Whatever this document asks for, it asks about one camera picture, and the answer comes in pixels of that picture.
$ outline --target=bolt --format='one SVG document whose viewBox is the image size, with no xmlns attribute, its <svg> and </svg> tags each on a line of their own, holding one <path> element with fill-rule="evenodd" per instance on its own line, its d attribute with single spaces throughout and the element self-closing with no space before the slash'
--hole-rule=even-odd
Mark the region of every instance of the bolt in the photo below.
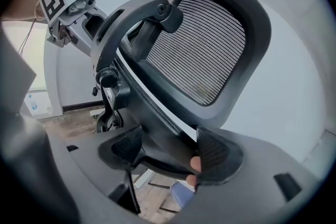
<svg viewBox="0 0 336 224">
<path fill-rule="evenodd" d="M 166 5 L 164 5 L 164 4 L 159 4 L 158 6 L 157 6 L 157 12 L 158 12 L 158 14 L 159 15 L 163 15 L 163 14 L 165 14 L 165 12 L 166 12 Z"/>
<path fill-rule="evenodd" d="M 89 0 L 88 4 L 92 5 L 95 2 L 95 0 Z"/>
</svg>

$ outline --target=blue object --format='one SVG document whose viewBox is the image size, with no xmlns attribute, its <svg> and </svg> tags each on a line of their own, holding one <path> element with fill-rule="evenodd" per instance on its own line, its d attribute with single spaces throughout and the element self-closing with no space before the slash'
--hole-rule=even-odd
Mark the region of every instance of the blue object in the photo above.
<svg viewBox="0 0 336 224">
<path fill-rule="evenodd" d="M 170 192 L 181 208 L 183 208 L 194 196 L 194 192 L 192 190 L 188 189 L 178 181 L 170 187 Z"/>
</svg>

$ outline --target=human hand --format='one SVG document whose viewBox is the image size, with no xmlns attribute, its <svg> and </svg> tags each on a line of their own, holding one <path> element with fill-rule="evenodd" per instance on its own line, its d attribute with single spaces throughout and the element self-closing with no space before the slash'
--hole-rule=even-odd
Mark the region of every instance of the human hand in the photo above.
<svg viewBox="0 0 336 224">
<path fill-rule="evenodd" d="M 196 171 L 201 171 L 201 158 L 198 156 L 192 157 L 190 160 L 190 166 Z M 188 175 L 186 178 L 188 185 L 196 187 L 196 176 Z"/>
</svg>

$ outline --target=black plastic frame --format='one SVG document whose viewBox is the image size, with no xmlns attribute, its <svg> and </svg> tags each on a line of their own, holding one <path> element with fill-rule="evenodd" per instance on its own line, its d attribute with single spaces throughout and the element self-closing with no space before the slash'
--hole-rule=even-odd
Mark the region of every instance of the black plastic frame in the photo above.
<svg viewBox="0 0 336 224">
<path fill-rule="evenodd" d="M 135 62 L 129 55 L 123 53 L 146 87 L 170 111 L 192 127 L 197 125 L 221 127 L 225 123 L 247 81 L 266 53 L 271 37 L 270 20 L 257 0 L 213 1 L 222 5 L 240 21 L 245 30 L 246 43 L 234 70 L 210 105 L 195 102 L 147 61 Z M 131 46 L 125 42 L 127 41 L 124 41 L 121 47 Z"/>
</svg>

